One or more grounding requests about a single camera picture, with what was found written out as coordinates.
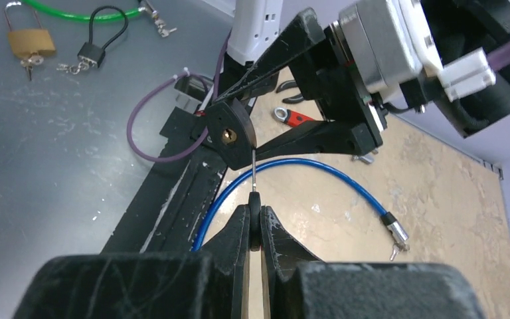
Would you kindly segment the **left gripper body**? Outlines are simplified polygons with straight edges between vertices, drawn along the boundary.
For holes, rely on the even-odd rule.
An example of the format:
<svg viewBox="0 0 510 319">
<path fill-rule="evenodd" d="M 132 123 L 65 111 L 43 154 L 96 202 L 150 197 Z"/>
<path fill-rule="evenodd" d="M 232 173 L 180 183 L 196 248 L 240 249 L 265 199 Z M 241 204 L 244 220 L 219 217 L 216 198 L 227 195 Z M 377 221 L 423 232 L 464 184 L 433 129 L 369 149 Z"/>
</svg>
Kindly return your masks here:
<svg viewBox="0 0 510 319">
<path fill-rule="evenodd" d="M 325 39 L 288 65 L 305 100 L 314 101 L 329 122 L 364 124 L 381 141 L 386 121 L 364 85 L 338 22 L 324 28 Z"/>
</svg>

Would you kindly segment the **small silver key set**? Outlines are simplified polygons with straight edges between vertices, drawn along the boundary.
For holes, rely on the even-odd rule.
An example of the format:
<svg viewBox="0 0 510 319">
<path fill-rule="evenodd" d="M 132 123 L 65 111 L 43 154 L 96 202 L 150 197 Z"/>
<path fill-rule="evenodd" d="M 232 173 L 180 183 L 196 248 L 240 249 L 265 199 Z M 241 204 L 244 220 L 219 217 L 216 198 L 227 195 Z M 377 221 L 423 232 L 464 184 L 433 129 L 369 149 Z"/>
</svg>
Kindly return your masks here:
<svg viewBox="0 0 510 319">
<path fill-rule="evenodd" d="M 400 253 L 409 251 L 410 246 L 407 243 L 394 243 L 389 260 L 393 262 Z"/>
</svg>

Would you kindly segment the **black padlock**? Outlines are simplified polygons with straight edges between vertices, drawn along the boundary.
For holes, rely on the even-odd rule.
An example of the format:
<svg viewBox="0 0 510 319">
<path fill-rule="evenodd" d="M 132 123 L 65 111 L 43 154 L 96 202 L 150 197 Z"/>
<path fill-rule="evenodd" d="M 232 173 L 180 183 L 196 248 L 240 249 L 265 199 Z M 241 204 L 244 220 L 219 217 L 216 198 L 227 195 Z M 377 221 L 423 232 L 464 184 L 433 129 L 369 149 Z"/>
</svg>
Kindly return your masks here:
<svg viewBox="0 0 510 319">
<path fill-rule="evenodd" d="M 255 101 L 235 98 L 197 110 L 193 113 L 197 118 L 191 138 L 198 140 L 207 129 L 208 135 L 202 146 L 215 151 L 230 169 L 251 166 L 257 146 L 254 124 L 250 118 Z"/>
</svg>

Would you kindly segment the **black fob key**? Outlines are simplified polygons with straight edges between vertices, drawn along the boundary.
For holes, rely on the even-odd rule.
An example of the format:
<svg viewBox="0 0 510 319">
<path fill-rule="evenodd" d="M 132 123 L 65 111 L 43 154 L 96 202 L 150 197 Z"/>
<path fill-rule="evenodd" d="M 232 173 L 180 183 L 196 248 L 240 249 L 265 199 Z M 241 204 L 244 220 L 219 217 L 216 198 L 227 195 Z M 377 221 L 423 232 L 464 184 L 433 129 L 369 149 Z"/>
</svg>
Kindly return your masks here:
<svg viewBox="0 0 510 319">
<path fill-rule="evenodd" d="M 250 209 L 250 250 L 256 252 L 260 250 L 260 211 L 261 211 L 261 198 L 257 192 L 256 185 L 256 149 L 252 150 L 252 191 L 249 194 L 248 205 Z"/>
</svg>

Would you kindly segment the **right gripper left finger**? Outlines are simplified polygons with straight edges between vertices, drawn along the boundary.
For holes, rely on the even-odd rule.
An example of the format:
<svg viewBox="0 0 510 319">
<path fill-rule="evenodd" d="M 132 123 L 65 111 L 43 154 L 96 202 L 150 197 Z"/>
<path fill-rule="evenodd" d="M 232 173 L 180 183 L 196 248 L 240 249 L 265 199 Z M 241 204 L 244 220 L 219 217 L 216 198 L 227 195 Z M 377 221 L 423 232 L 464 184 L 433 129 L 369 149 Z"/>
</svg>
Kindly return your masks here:
<svg viewBox="0 0 510 319">
<path fill-rule="evenodd" d="M 238 206 L 198 251 L 56 257 L 16 318 L 246 318 L 250 210 Z"/>
</svg>

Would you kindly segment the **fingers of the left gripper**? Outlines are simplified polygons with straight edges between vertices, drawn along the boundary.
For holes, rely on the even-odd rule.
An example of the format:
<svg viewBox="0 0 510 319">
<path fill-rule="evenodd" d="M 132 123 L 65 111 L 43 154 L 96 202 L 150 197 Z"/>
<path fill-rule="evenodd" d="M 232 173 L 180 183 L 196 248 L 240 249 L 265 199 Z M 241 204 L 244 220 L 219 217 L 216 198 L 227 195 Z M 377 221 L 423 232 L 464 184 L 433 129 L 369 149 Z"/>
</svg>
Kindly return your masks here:
<svg viewBox="0 0 510 319">
<path fill-rule="evenodd" d="M 251 91 L 279 73 L 289 63 L 325 39 L 317 15 L 312 8 L 300 11 L 262 53 L 245 74 L 212 103 L 244 98 Z M 305 122 L 256 146 L 256 159 L 312 153 L 365 156 L 382 146 L 374 141 L 364 124 L 342 122 Z"/>
</svg>

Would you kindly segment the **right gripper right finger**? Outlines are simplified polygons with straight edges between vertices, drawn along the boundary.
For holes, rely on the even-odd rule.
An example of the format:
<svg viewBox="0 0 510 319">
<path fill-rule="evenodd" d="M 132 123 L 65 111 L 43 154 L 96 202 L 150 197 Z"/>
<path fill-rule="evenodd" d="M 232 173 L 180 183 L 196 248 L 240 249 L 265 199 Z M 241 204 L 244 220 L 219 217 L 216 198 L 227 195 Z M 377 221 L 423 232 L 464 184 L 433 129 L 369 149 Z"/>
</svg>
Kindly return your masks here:
<svg viewBox="0 0 510 319">
<path fill-rule="evenodd" d="M 440 263 L 325 262 L 260 213 L 265 318 L 485 318 L 462 273 Z"/>
</svg>

